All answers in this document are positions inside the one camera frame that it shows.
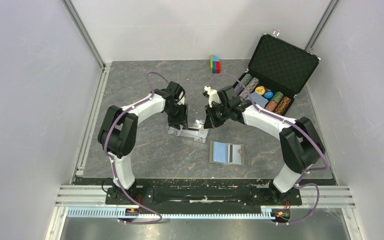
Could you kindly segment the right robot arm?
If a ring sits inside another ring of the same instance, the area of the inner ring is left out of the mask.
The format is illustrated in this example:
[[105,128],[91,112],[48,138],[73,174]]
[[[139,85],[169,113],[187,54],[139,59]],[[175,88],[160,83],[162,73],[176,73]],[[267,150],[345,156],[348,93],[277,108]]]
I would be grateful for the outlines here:
[[220,90],[205,86],[203,94],[208,98],[204,128],[218,128],[232,120],[255,127],[280,141],[284,165],[270,184],[268,196],[273,203],[286,201],[290,189],[319,159],[327,161],[324,145],[309,118],[284,117],[257,106],[251,100],[242,101],[232,86]]

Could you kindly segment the clear plastic card sleeve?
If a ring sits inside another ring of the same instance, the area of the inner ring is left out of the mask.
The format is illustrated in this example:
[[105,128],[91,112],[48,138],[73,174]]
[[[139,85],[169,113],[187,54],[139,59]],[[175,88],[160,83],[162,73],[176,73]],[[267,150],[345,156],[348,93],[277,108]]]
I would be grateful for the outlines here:
[[169,135],[172,135],[172,136],[175,136],[175,137],[191,138],[195,142],[203,143],[203,144],[206,143],[207,137],[208,137],[208,134],[209,134],[209,129],[206,129],[206,131],[207,131],[206,135],[204,135],[203,137],[199,137],[199,136],[192,135],[192,133],[189,130],[184,129],[182,126],[180,127],[180,129],[171,127],[169,125],[167,125],[165,128],[166,128],[167,133]]

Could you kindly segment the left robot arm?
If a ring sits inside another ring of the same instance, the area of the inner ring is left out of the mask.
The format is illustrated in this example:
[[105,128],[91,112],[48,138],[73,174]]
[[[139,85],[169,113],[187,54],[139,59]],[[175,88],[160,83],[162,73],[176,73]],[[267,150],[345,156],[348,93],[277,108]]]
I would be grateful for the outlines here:
[[139,124],[149,117],[167,114],[167,124],[177,130],[188,129],[186,91],[171,81],[167,88],[155,89],[145,98],[127,106],[112,105],[107,109],[97,137],[104,153],[109,157],[113,182],[119,187],[118,197],[125,204],[133,203],[137,190],[132,187],[136,179],[131,164],[131,152],[136,143]]

